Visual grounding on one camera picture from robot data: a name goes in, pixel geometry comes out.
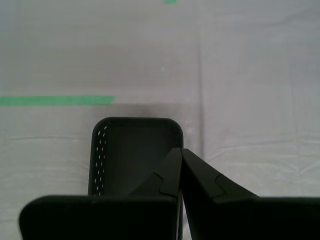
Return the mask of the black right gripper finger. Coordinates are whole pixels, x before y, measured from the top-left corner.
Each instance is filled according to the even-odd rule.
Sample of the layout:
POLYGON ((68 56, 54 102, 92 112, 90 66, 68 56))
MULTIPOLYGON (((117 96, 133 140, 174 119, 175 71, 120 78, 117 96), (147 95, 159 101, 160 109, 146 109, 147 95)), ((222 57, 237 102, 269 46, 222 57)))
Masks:
POLYGON ((260 197, 188 149, 181 189, 194 240, 318 240, 318 197, 260 197))
POLYGON ((24 240, 178 240, 182 151, 173 148, 127 196, 48 195, 20 212, 24 240))

